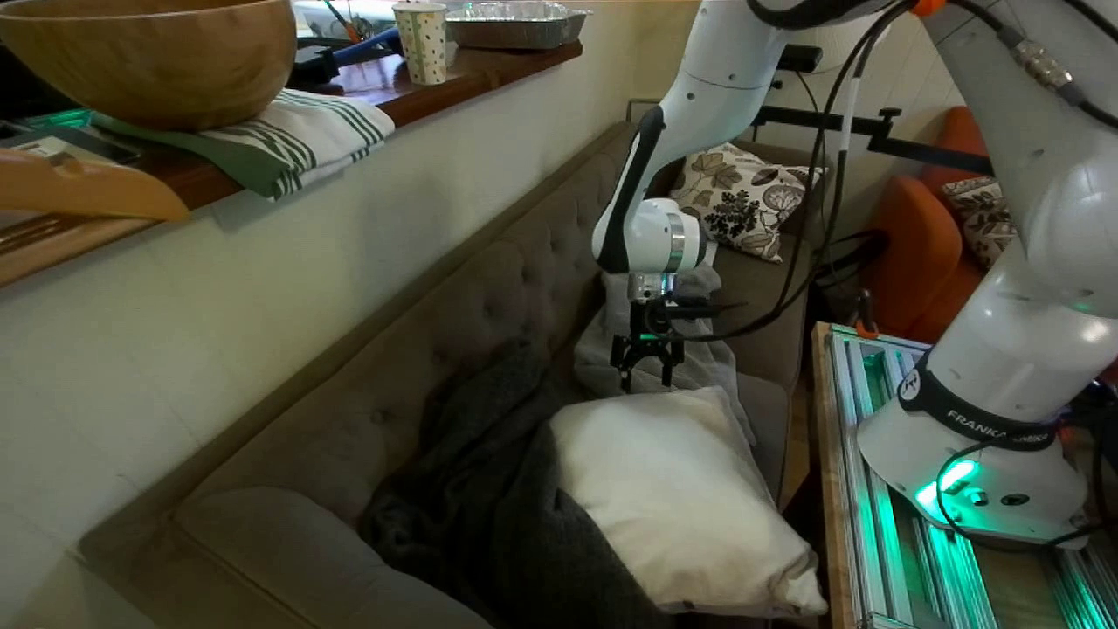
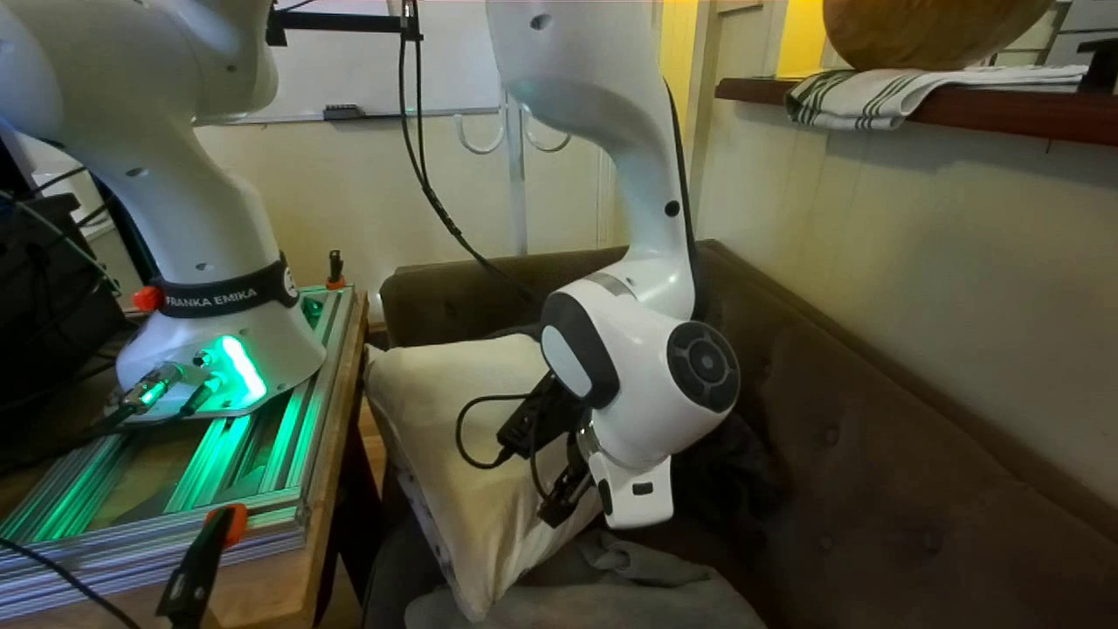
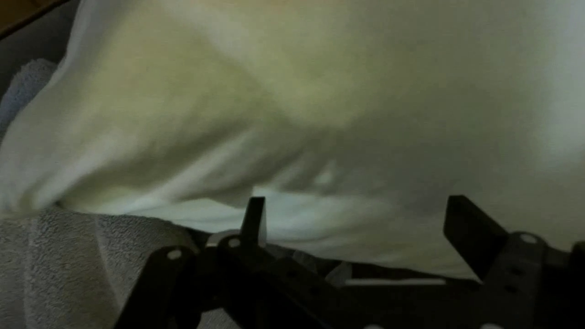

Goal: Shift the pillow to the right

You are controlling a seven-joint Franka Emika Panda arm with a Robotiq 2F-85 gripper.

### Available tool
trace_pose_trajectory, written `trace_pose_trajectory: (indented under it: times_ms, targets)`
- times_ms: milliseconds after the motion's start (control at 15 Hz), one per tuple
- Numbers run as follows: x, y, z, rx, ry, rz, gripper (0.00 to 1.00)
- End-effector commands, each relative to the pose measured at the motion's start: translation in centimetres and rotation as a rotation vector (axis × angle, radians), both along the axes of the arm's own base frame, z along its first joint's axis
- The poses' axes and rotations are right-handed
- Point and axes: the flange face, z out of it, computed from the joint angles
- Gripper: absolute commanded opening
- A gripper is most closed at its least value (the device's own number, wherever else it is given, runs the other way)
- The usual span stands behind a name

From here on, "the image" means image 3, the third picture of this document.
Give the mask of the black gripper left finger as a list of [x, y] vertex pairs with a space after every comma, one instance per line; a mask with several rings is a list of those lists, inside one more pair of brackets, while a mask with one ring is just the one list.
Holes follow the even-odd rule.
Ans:
[[240, 236], [246, 245], [266, 243], [266, 199], [264, 197], [249, 199]]

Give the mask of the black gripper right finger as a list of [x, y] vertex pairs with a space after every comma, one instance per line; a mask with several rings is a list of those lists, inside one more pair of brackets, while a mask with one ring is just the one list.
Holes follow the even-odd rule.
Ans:
[[538, 283], [538, 237], [509, 232], [467, 195], [448, 197], [443, 234], [483, 285]]

